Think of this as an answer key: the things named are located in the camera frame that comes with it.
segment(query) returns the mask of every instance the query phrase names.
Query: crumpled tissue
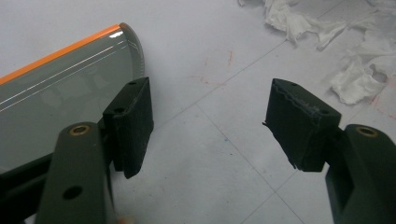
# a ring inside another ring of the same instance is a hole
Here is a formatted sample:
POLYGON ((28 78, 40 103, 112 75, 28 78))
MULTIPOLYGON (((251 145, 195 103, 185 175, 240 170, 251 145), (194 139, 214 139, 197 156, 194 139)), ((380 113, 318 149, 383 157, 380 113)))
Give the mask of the crumpled tissue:
POLYGON ((396 10, 378 10, 350 26, 365 30, 364 41, 349 51, 348 68, 331 83, 340 101, 353 105, 379 94, 396 76, 396 10))
POLYGON ((277 30, 285 31, 287 39, 297 43, 297 39, 305 32, 318 35, 318 49, 325 49, 329 43, 347 27, 344 21, 318 21, 309 16, 292 12, 291 6, 297 5, 296 0, 263 0, 265 4, 265 23, 277 30))

